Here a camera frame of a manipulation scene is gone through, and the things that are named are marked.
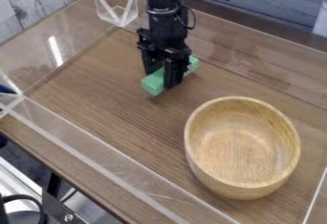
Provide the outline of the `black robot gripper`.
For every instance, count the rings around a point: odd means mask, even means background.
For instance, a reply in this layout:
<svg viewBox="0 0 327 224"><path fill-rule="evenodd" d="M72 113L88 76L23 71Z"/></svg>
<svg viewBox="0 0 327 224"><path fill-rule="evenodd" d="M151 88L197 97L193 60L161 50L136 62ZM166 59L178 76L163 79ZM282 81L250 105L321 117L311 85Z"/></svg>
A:
<svg viewBox="0 0 327 224"><path fill-rule="evenodd" d="M163 67L163 87L171 89L182 83L189 72L193 52L186 44L193 29L189 9L147 9L147 14L149 27L136 30L145 72L151 75Z"/></svg>

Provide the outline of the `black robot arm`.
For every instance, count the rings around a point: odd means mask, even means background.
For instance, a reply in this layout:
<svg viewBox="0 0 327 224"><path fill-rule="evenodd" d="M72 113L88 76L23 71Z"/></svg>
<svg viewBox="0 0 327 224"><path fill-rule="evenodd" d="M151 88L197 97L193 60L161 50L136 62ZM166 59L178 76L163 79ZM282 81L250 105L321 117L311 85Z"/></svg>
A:
<svg viewBox="0 0 327 224"><path fill-rule="evenodd" d="M146 75L163 69L163 87L170 89L182 83L191 65L193 50L186 39L197 25L197 20L190 24L194 11L185 0L147 0L146 12L149 28L136 30L136 46Z"/></svg>

